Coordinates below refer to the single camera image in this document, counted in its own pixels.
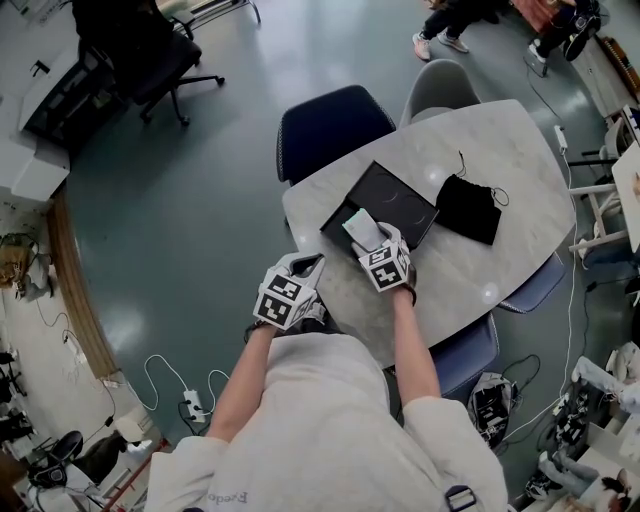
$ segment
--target white marble table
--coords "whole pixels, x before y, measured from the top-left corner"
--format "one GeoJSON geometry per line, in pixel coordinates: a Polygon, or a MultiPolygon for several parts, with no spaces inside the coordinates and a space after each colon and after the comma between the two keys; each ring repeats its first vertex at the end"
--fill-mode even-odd
{"type": "Polygon", "coordinates": [[[510,202],[501,207],[493,246],[434,224],[411,253],[418,270],[420,329],[433,346],[515,291],[574,225],[560,168],[522,105],[515,100],[484,103],[421,121],[337,160],[284,193],[298,248],[326,256],[318,290],[331,315],[383,367],[393,364],[389,298],[376,293],[358,262],[319,229],[372,160],[435,204],[444,178],[461,168],[458,150],[467,167],[465,179],[503,188],[510,202]],[[497,293],[487,298],[491,288],[497,293]]]}

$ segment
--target sleeve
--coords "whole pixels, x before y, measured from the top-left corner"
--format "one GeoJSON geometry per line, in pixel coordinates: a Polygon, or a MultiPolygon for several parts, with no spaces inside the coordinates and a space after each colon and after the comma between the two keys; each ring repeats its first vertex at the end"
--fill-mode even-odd
{"type": "Polygon", "coordinates": [[[403,414],[405,431],[431,459],[447,488],[466,485],[482,510],[506,510],[502,466],[460,402],[422,397],[409,402],[403,414]]]}
{"type": "Polygon", "coordinates": [[[187,437],[173,453],[151,459],[147,512],[182,512],[194,507],[209,490],[228,443],[212,437],[187,437]]]}

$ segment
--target black pouch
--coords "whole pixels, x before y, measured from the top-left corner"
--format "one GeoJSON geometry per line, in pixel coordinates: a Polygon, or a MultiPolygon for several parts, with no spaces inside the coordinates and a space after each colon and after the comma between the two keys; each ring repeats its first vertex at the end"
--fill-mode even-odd
{"type": "Polygon", "coordinates": [[[483,244],[493,245],[502,211],[493,203],[493,190],[451,175],[436,200],[436,222],[483,244]]]}

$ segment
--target white cable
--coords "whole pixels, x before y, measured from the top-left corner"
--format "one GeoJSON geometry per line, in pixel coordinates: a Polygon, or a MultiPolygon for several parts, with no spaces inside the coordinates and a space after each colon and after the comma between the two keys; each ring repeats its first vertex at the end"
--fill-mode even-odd
{"type": "Polygon", "coordinates": [[[560,399],[556,398],[553,402],[551,402],[547,407],[545,407],[544,409],[542,409],[538,414],[536,414],[532,419],[530,419],[529,421],[527,421],[524,425],[520,425],[517,429],[515,429],[513,432],[511,432],[508,436],[505,436],[505,438],[503,439],[503,441],[506,441],[507,439],[509,439],[513,434],[515,434],[518,430],[523,429],[524,427],[526,427],[527,425],[531,425],[534,421],[536,421],[540,416],[542,416],[545,412],[547,412],[549,409],[551,409],[554,405],[556,405],[557,402],[559,402],[560,399]]]}
{"type": "MultiPolygon", "coordinates": [[[[564,151],[561,152],[562,159],[564,160],[565,165],[567,166],[567,170],[569,171],[569,191],[571,191],[571,181],[573,178],[573,173],[571,172],[571,167],[569,167],[569,162],[567,162],[567,155],[564,151]]],[[[571,197],[571,203],[573,204],[573,214],[575,216],[575,227],[573,229],[573,245],[576,245],[576,240],[578,238],[578,210],[576,208],[576,201],[573,198],[571,192],[569,192],[569,196],[571,197]]],[[[560,386],[560,390],[558,391],[558,399],[562,398],[562,391],[564,389],[565,384],[567,383],[567,370],[569,369],[569,359],[571,357],[571,337],[573,335],[573,326],[571,324],[571,305],[573,304],[573,294],[576,288],[576,262],[577,255],[573,254],[573,270],[571,272],[571,295],[569,296],[569,308],[567,309],[567,317],[569,319],[569,343],[567,344],[567,358],[564,363],[564,378],[562,379],[562,386],[560,386]]]]}
{"type": "Polygon", "coordinates": [[[196,414],[196,416],[209,416],[209,414],[212,414],[216,408],[216,395],[213,393],[213,389],[211,389],[211,376],[214,373],[220,373],[221,375],[224,375],[227,378],[227,380],[229,380],[229,376],[226,373],[224,373],[222,370],[211,370],[209,372],[209,375],[207,376],[207,384],[209,385],[209,393],[211,393],[211,398],[213,398],[213,405],[211,406],[210,411],[196,414]]]}
{"type": "MultiPolygon", "coordinates": [[[[561,150],[560,154],[562,155],[564,163],[566,164],[567,169],[569,170],[569,187],[568,188],[569,188],[569,190],[571,190],[571,181],[572,181],[572,178],[573,178],[573,174],[571,173],[571,167],[569,167],[569,162],[567,162],[567,156],[565,155],[565,151],[561,150]]],[[[575,199],[573,198],[573,195],[571,195],[571,194],[569,194],[569,195],[571,196],[571,203],[573,204],[573,214],[575,216],[575,227],[574,227],[574,230],[573,230],[573,245],[576,245],[576,239],[578,237],[578,211],[576,209],[576,202],[575,202],[575,199]]],[[[575,288],[576,288],[576,260],[577,260],[577,257],[574,254],[573,255],[573,270],[571,272],[571,295],[569,296],[569,307],[567,308],[567,317],[569,319],[569,342],[567,343],[567,359],[566,359],[566,361],[564,363],[564,378],[562,380],[562,386],[560,386],[560,390],[558,391],[558,398],[556,398],[547,407],[545,407],[544,409],[542,409],[542,411],[540,411],[538,414],[536,414],[536,416],[533,419],[527,421],[524,425],[520,425],[517,429],[512,431],[508,436],[505,436],[503,441],[506,441],[513,434],[515,434],[519,430],[523,429],[527,425],[531,425],[531,423],[533,423],[540,416],[542,416],[545,412],[547,412],[549,409],[551,409],[551,407],[553,407],[557,402],[562,400],[562,390],[564,389],[564,386],[567,383],[567,370],[569,369],[569,359],[571,357],[571,337],[573,335],[573,326],[571,325],[571,305],[573,304],[573,294],[574,294],[574,291],[575,291],[575,288]]]]}
{"type": "Polygon", "coordinates": [[[140,402],[142,404],[142,406],[145,409],[148,409],[149,411],[155,411],[158,408],[158,402],[160,401],[160,395],[158,395],[158,390],[156,389],[156,386],[153,383],[153,379],[151,379],[151,375],[149,375],[149,370],[147,368],[147,366],[149,365],[149,361],[151,361],[154,357],[159,357],[160,359],[162,359],[164,361],[164,364],[167,365],[167,368],[169,368],[169,370],[171,370],[173,373],[175,373],[176,377],[178,377],[178,379],[180,379],[180,382],[184,386],[184,390],[185,391],[189,391],[189,388],[187,387],[186,383],[184,382],[184,379],[182,377],[180,377],[180,374],[173,369],[173,366],[171,366],[169,364],[169,362],[163,356],[161,356],[160,354],[153,354],[152,356],[149,356],[147,358],[147,360],[144,362],[144,373],[147,374],[147,379],[149,379],[149,383],[151,384],[151,387],[153,388],[153,392],[156,394],[156,404],[153,407],[149,407],[147,404],[145,404],[142,400],[140,400],[140,397],[138,396],[138,393],[136,393],[135,390],[131,387],[131,384],[129,384],[129,381],[127,381],[127,386],[129,387],[129,391],[131,391],[131,393],[133,393],[133,395],[138,399],[138,402],[140,402]]]}

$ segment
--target navy chair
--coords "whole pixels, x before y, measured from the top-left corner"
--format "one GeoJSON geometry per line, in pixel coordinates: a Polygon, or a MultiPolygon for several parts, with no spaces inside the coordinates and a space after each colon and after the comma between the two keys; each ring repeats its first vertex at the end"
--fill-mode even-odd
{"type": "Polygon", "coordinates": [[[493,315],[487,313],[431,347],[430,351],[438,372],[440,392],[443,396],[449,395],[479,377],[500,355],[493,315]]]}
{"type": "Polygon", "coordinates": [[[551,294],[562,281],[565,269],[558,253],[536,270],[525,283],[505,300],[498,304],[499,308],[513,313],[530,313],[536,309],[551,294]]]}
{"type": "Polygon", "coordinates": [[[301,103],[280,122],[278,179],[295,185],[395,129],[389,114],[360,85],[301,103]]]}

